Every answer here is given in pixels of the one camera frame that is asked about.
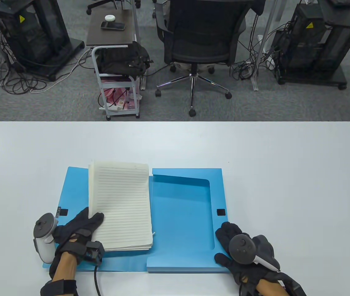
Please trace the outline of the person's right hand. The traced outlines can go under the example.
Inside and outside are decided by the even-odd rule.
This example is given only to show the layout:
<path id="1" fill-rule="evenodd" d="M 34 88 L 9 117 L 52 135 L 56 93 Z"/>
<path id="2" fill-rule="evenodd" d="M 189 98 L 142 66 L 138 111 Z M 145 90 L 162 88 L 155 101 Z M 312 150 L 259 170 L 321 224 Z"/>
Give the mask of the person's right hand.
<path id="1" fill-rule="evenodd" d="M 278 281 L 280 264 L 275 259 L 272 244 L 264 235 L 251 238 L 230 222 L 224 222 L 215 234 L 226 253 L 215 254 L 214 260 L 230 271 L 237 284 L 255 288 L 260 280 Z"/>

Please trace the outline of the person's left hand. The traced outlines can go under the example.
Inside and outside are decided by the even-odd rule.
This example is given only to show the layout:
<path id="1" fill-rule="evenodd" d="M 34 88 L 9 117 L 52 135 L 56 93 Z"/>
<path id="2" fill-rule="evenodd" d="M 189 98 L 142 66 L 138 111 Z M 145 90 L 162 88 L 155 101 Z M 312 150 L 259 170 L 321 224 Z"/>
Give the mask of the person's left hand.
<path id="1" fill-rule="evenodd" d="M 81 260 L 87 253 L 87 243 L 92 241 L 92 235 L 103 223 L 104 217 L 98 212 L 90 218 L 86 207 L 67 224 L 57 226 L 52 234 L 58 244 L 55 256 L 70 253 Z"/>

